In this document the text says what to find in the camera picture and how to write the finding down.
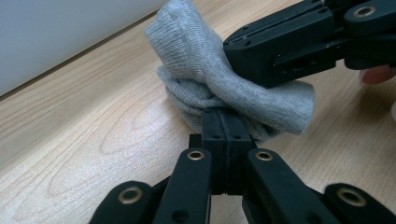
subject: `wooden table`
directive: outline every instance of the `wooden table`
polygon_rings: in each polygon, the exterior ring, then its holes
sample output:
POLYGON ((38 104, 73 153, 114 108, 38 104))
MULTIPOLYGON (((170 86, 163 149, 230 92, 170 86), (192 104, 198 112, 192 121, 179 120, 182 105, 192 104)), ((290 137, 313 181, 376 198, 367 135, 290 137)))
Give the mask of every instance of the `wooden table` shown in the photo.
MULTIPOLYGON (((225 38, 295 1, 195 1, 225 38)), ((148 18, 1 97, 0 223, 86 223, 127 180, 154 185, 172 173, 189 127, 156 75, 148 18)), ((396 79, 367 87, 337 68, 304 78, 316 89, 306 133, 262 147, 307 186, 345 182, 396 212, 396 79)), ((241 198, 216 196, 212 223, 244 223, 241 198)))

